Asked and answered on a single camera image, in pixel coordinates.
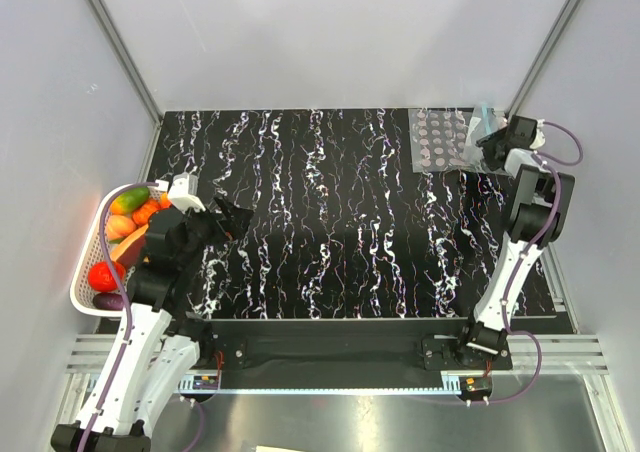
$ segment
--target red tomato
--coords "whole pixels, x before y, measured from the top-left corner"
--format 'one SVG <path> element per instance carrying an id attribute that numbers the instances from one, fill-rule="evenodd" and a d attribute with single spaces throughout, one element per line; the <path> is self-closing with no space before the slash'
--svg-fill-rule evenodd
<path id="1" fill-rule="evenodd" d="M 120 279 L 124 279 L 124 274 L 127 270 L 117 262 L 114 262 L 114 265 L 116 266 L 116 272 L 118 272 Z M 87 281 L 91 288 L 98 292 L 113 292 L 118 288 L 106 262 L 98 262 L 91 267 Z"/>

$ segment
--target metal floor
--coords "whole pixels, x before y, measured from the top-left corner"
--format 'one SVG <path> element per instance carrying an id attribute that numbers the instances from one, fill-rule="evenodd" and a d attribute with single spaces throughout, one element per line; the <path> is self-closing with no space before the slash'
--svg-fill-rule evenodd
<path id="1" fill-rule="evenodd" d="M 495 377 L 494 396 L 519 390 L 518 380 Z M 580 377 L 542 376 L 508 405 L 458 404 L 449 397 L 219 395 L 204 404 L 205 432 L 192 451 L 252 452 L 258 445 L 304 452 L 605 450 Z M 169 404 L 153 451 L 183 450 L 197 425 L 198 414 L 186 404 Z"/>

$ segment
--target green fruit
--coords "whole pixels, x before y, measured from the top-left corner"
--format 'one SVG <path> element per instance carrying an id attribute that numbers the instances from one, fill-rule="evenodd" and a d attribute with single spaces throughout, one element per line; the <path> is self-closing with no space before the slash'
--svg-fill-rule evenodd
<path id="1" fill-rule="evenodd" d="M 118 196 L 111 204 L 109 209 L 112 214 L 126 215 L 130 214 L 149 198 L 150 192 L 146 187 L 138 187 L 137 189 L 127 190 Z"/>

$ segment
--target white wall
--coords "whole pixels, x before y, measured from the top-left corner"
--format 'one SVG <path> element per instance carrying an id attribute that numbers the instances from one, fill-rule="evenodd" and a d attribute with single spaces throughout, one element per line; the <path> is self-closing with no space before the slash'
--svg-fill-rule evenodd
<path id="1" fill-rule="evenodd" d="M 565 0 L 105 0 L 159 106 L 507 107 Z"/>
<path id="2" fill-rule="evenodd" d="M 41 451 L 75 335 L 69 282 L 100 198 L 153 127 L 84 0 L 0 0 L 0 437 Z"/>
<path id="3" fill-rule="evenodd" d="M 572 128 L 585 146 L 557 247 L 581 326 L 598 334 L 640 446 L 640 1 L 585 0 L 523 115 Z M 551 150 L 575 156 L 547 132 Z"/>

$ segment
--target toy fruit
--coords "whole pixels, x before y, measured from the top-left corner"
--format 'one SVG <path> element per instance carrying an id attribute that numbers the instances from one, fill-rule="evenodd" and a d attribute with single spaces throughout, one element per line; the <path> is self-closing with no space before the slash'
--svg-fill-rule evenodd
<path id="1" fill-rule="evenodd" d="M 146 187 L 127 190 L 113 201 L 109 210 L 115 215 L 127 215 L 144 204 L 148 198 L 149 189 Z"/>
<path id="2" fill-rule="evenodd" d="M 140 251 L 142 247 L 144 247 L 144 234 L 148 228 L 148 225 L 144 225 L 120 242 L 109 254 L 111 260 L 125 267 L 135 265 L 138 261 Z"/>
<path id="3" fill-rule="evenodd" d="M 111 244 L 118 244 L 137 228 L 136 224 L 129 217 L 112 215 L 107 220 L 107 240 Z"/>
<path id="4" fill-rule="evenodd" d="M 116 267 L 116 272 L 120 276 L 120 279 L 124 279 L 124 274 L 126 273 L 126 269 L 119 263 L 114 264 Z M 111 275 L 111 271 L 107 266 L 106 262 L 98 262 L 93 267 L 89 269 L 89 274 L 87 276 L 87 281 L 89 282 L 89 286 L 92 289 L 97 290 L 98 292 L 113 292 L 118 288 L 116 285 L 116 281 Z"/>
<path id="5" fill-rule="evenodd" d="M 169 200 L 169 196 L 166 192 L 163 192 L 160 196 L 160 207 L 163 209 L 168 209 L 171 207 L 171 201 Z"/>
<path id="6" fill-rule="evenodd" d="M 93 296 L 93 305 L 100 310 L 122 310 L 124 301 L 118 293 L 113 294 L 96 294 Z"/>
<path id="7" fill-rule="evenodd" d="M 153 199 L 149 199 L 131 215 L 131 218 L 138 225 L 147 225 L 149 223 L 149 217 L 159 210 L 160 204 Z"/>

